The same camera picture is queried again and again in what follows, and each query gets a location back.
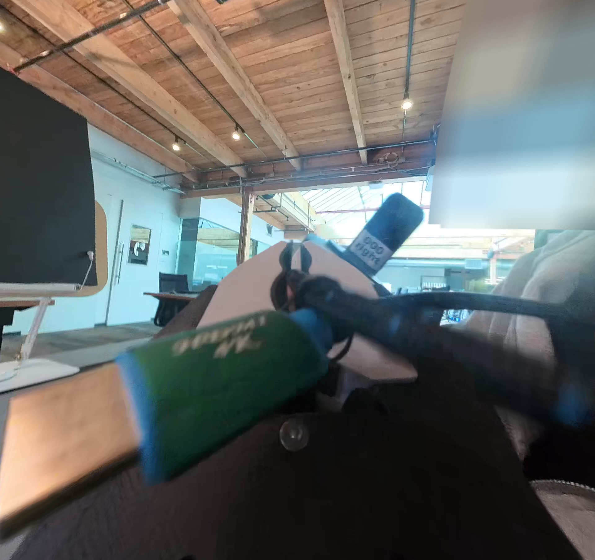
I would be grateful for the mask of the white panel stand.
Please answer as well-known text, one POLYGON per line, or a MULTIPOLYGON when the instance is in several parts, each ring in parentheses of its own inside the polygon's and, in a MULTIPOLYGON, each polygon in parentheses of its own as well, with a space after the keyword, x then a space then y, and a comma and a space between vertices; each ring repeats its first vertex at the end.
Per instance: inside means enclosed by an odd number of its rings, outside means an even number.
POLYGON ((72 296, 81 289, 68 283, 1 283, 1 309, 11 312, 34 308, 35 316, 19 353, 1 363, 1 393, 41 385, 73 376, 79 368, 46 358, 33 358, 32 351, 47 309, 55 297, 72 296))

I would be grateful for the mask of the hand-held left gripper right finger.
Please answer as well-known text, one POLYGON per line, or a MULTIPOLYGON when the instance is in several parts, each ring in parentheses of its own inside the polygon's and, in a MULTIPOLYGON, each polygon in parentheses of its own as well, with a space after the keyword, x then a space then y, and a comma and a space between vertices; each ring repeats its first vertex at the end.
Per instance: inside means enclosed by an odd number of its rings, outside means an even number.
MULTIPOLYGON (((322 240, 306 240, 302 248, 311 256, 309 274, 326 276, 337 281, 348 292, 366 298, 379 298, 376 283, 349 262, 329 250, 322 240)), ((405 359, 384 348, 355 336, 345 356, 338 361, 348 376, 364 380, 416 380, 416 370, 405 359)))

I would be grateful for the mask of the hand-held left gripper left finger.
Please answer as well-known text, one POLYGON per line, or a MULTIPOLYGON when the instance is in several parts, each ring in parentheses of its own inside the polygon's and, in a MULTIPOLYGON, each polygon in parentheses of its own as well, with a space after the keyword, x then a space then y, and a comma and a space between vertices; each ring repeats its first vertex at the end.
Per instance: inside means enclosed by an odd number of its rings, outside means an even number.
POLYGON ((244 317, 253 312, 274 310, 271 286, 281 273, 279 257, 288 245, 288 242, 274 244, 224 277, 197 328, 244 317))

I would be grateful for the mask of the person's right forearm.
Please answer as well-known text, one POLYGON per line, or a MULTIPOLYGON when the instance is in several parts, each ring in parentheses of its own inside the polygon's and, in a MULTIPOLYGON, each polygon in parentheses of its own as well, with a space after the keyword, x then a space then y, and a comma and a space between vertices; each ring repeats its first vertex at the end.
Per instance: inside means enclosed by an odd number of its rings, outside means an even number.
MULTIPOLYGON (((565 230, 517 260, 494 294, 545 303, 565 303, 577 292, 573 311, 594 319, 594 231, 565 230)), ((556 358, 545 321, 530 316, 473 311, 462 329, 496 345, 515 349, 554 366, 556 358)))

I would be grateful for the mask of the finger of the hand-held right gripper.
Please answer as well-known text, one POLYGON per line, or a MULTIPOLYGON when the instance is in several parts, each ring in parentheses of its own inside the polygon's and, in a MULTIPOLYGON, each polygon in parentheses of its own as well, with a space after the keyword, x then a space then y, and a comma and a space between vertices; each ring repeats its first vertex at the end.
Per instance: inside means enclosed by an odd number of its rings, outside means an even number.
POLYGON ((338 245, 331 239, 324 239, 316 234, 309 234, 307 236, 307 243, 314 244, 328 252, 333 253, 341 259, 345 259, 345 248, 338 245))

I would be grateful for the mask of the white double door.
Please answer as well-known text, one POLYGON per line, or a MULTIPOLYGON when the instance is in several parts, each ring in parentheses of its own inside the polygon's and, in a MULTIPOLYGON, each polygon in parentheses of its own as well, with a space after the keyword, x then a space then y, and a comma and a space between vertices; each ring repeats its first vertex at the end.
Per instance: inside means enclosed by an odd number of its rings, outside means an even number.
POLYGON ((152 296, 158 287, 163 214, 131 199, 117 209, 115 250, 110 268, 105 323, 107 326, 139 323, 153 317, 152 296))

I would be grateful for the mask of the wood-framed black panel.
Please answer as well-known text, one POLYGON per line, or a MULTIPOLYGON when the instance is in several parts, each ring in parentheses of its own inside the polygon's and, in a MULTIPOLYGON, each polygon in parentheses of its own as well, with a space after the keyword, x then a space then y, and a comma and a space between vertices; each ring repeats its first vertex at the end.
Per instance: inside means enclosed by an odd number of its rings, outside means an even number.
POLYGON ((84 115, 1 69, 1 283, 107 283, 84 115))

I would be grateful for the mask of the brown-topped office desk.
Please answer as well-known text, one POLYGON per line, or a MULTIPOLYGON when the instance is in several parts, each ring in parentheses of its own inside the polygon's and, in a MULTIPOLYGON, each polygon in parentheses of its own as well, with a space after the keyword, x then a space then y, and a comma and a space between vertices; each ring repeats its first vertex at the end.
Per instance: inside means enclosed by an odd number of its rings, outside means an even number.
POLYGON ((165 293, 144 292, 144 296, 151 296, 158 301, 158 307, 153 318, 153 323, 159 328, 164 328, 175 316, 199 295, 197 292, 165 293))

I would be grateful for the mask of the black mesh desk chair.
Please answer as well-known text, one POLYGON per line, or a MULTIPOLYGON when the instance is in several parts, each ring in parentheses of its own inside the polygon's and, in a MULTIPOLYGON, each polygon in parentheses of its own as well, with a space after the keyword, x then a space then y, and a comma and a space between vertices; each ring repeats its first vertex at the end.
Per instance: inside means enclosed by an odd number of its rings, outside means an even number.
MULTIPOLYGON (((186 274, 159 273, 159 287, 159 294, 188 296, 192 292, 189 289, 189 282, 186 274)), ((165 327, 189 303, 188 298, 171 299, 157 297, 157 299, 158 307, 155 312, 153 323, 159 328, 165 327)))

